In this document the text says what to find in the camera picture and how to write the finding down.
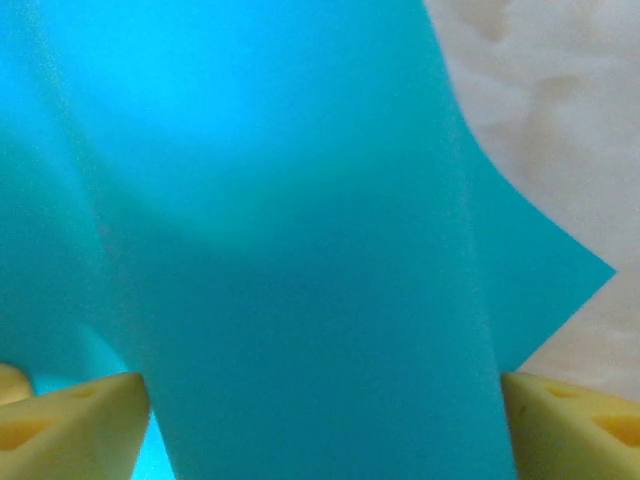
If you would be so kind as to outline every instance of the white cloth background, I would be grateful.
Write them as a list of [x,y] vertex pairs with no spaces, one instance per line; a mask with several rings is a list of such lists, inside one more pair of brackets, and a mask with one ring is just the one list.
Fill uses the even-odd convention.
[[640,3],[426,5],[490,159],[619,272],[522,369],[640,401]]

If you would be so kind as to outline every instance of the turquoise plastic sheet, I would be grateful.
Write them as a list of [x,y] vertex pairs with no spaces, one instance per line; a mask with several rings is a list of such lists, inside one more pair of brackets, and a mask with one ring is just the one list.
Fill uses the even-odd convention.
[[136,478],[515,478],[499,373],[612,271],[479,150],[420,2],[10,0],[0,35],[0,360],[141,371]]

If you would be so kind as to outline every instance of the sponge hole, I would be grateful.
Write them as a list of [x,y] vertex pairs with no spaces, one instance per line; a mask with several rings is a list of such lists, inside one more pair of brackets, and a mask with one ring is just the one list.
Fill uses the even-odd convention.
[[629,447],[640,447],[640,417],[627,415],[594,417],[593,421]]
[[571,392],[569,390],[564,390],[562,388],[556,388],[556,387],[547,387],[547,392],[549,392],[554,397],[558,397],[558,398],[576,398],[578,396],[577,393]]
[[94,387],[87,387],[71,392],[71,396],[73,398],[89,398],[94,393],[96,393],[96,389]]
[[53,420],[45,418],[0,423],[0,451],[15,450],[52,423]]

